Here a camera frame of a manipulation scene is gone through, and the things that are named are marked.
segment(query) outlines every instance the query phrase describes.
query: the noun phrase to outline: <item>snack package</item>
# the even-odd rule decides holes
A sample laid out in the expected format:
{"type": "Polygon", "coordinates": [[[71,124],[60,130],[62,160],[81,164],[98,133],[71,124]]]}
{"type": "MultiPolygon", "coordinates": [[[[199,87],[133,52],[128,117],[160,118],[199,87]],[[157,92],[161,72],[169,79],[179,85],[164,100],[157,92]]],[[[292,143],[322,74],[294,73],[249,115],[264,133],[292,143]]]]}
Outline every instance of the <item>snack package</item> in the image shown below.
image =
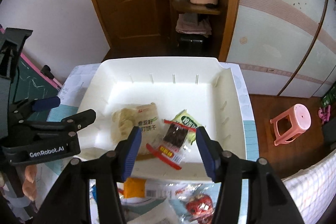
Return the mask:
{"type": "Polygon", "coordinates": [[[173,121],[164,120],[164,122],[170,125],[166,135],[163,139],[158,137],[151,144],[147,143],[146,147],[151,154],[164,163],[176,170],[181,170],[182,167],[179,164],[189,150],[186,137],[189,131],[195,132],[196,129],[173,121]]]}
{"type": "MultiPolygon", "coordinates": [[[[178,122],[186,127],[189,128],[198,128],[202,126],[199,122],[197,122],[191,115],[187,113],[187,110],[181,111],[179,114],[175,116],[174,119],[172,119],[173,122],[178,122]]],[[[196,140],[196,131],[189,131],[187,135],[187,140],[190,144],[193,144],[193,142],[196,140]]]]}
{"type": "Polygon", "coordinates": [[[215,208],[210,196],[198,194],[189,198],[185,205],[189,216],[189,222],[197,220],[199,224],[210,224],[215,208]]]}
{"type": "Polygon", "coordinates": [[[152,142],[161,133],[155,103],[118,110],[112,115],[112,124],[111,138],[116,144],[126,140],[134,126],[139,126],[142,130],[142,141],[137,160],[153,158],[146,149],[146,143],[152,142]]]}
{"type": "Polygon", "coordinates": [[[124,198],[178,199],[190,198],[200,184],[165,183],[156,180],[127,178],[123,185],[124,198]]]}

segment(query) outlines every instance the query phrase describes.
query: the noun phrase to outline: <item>white wall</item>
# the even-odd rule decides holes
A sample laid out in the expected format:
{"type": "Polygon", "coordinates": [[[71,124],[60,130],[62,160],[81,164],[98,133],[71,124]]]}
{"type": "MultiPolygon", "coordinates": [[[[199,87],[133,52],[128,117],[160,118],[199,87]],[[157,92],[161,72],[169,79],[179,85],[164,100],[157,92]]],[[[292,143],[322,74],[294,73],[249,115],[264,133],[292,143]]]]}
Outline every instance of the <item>white wall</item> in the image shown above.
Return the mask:
{"type": "Polygon", "coordinates": [[[61,82],[75,66],[101,62],[110,48],[91,0],[3,0],[0,23],[33,30],[24,52],[61,82]]]}

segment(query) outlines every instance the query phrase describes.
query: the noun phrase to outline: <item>cracker package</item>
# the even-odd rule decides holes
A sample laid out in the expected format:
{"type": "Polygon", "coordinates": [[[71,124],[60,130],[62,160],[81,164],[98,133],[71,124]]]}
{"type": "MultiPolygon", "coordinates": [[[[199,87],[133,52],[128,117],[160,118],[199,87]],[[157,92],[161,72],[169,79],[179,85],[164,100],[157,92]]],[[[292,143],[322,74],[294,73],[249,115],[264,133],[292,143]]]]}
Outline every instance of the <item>cracker package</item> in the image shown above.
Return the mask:
{"type": "Polygon", "coordinates": [[[127,139],[134,126],[140,127],[142,130],[142,141],[137,160],[152,158],[152,155],[146,149],[146,143],[152,142],[161,133],[155,103],[118,110],[113,113],[112,122],[111,138],[114,143],[127,139]],[[148,155],[149,157],[139,157],[140,155],[148,155]]]}

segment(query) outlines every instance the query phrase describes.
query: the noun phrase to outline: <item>green snack wrapper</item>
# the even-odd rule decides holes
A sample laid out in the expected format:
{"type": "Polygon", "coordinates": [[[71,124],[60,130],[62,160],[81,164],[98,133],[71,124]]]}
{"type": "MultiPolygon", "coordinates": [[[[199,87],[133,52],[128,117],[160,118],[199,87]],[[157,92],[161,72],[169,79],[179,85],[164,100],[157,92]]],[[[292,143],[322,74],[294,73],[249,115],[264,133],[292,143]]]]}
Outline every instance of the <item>green snack wrapper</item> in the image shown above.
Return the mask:
{"type": "MultiPolygon", "coordinates": [[[[179,114],[175,116],[174,119],[172,119],[173,122],[178,122],[180,124],[183,124],[190,128],[197,128],[202,126],[199,122],[197,122],[191,115],[187,113],[187,110],[181,111],[179,114]]],[[[190,144],[193,144],[193,142],[196,140],[196,133],[189,131],[187,135],[187,140],[190,144]]]]}

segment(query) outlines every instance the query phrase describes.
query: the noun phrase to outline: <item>pink toy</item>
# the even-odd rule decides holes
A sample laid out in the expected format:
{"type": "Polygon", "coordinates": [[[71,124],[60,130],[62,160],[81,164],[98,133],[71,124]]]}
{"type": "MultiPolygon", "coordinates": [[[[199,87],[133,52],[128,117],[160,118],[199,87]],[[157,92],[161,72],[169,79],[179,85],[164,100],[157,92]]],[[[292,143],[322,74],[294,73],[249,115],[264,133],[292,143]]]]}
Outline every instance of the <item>pink toy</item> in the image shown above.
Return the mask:
{"type": "Polygon", "coordinates": [[[277,138],[274,141],[274,145],[279,145],[288,144],[295,140],[302,133],[306,132],[306,130],[310,127],[311,119],[308,109],[304,105],[296,104],[290,109],[276,116],[270,122],[274,126],[274,133],[277,138]],[[278,130],[278,121],[283,118],[287,118],[291,122],[292,127],[284,134],[280,135],[278,130]]]}
{"type": "Polygon", "coordinates": [[[327,106],[327,109],[325,107],[323,109],[322,108],[319,109],[319,117],[322,120],[322,124],[324,124],[325,122],[329,122],[330,105],[327,106]]]}

